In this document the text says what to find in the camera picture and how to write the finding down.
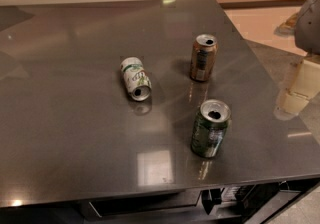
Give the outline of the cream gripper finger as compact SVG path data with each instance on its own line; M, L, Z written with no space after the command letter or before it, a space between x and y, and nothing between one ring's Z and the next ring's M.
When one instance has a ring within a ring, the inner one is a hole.
M304 99L312 99L320 92L319 55L307 55L298 64L289 92Z
M309 101L299 94L281 90L277 96L273 113L277 119L288 121L297 117L308 103Z

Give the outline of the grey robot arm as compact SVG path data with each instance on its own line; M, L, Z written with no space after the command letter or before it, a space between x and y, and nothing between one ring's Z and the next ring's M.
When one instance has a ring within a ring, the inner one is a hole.
M320 0L307 0L294 27L297 48L307 53L291 63L276 100L274 115L280 120L297 116L320 92Z

